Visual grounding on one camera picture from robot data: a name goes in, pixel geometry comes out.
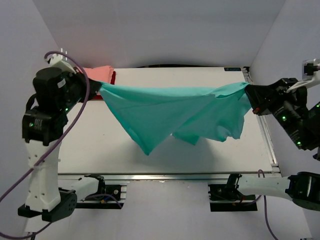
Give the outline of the teal t-shirt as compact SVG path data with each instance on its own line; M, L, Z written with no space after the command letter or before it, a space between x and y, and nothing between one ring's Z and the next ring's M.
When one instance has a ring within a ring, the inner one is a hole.
M246 82L221 87L147 88L103 83L104 102L131 139L149 155L168 136L195 145L241 137L251 109Z

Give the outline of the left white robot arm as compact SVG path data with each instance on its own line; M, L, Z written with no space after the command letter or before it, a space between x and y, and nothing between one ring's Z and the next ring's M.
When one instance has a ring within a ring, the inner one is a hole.
M77 103L95 97L101 83L86 79L77 70L68 72L57 67L39 70L32 83L35 94L29 98L22 118L22 138L31 173L27 199L18 208L18 215L41 216L43 221L54 223L69 217L79 201L105 193L104 178L97 174L84 175L67 188L58 186L67 114Z

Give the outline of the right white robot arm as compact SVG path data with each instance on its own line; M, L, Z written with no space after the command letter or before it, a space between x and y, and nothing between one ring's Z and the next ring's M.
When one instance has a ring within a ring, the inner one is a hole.
M275 155L286 176L257 178L241 173L229 176L223 193L231 200L243 200L248 195L271 196L289 200L295 205L312 211L320 210L320 175L306 167L293 173L302 162L298 159L307 152L320 148L320 104L308 108L308 83L295 78L282 78L270 85L248 85L245 93L259 116L271 115L288 140L275 142Z

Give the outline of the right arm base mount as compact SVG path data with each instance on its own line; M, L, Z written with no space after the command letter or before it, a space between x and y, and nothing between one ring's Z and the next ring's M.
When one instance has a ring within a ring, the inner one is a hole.
M209 205L213 213L222 212L256 212L256 195L244 196L238 192L228 191L224 184L209 184Z

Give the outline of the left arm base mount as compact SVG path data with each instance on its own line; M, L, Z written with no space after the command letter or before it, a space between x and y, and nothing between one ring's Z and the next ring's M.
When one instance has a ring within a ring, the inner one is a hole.
M71 188L77 194L76 209L120 210L124 205L123 186L106 184L101 175L86 174Z

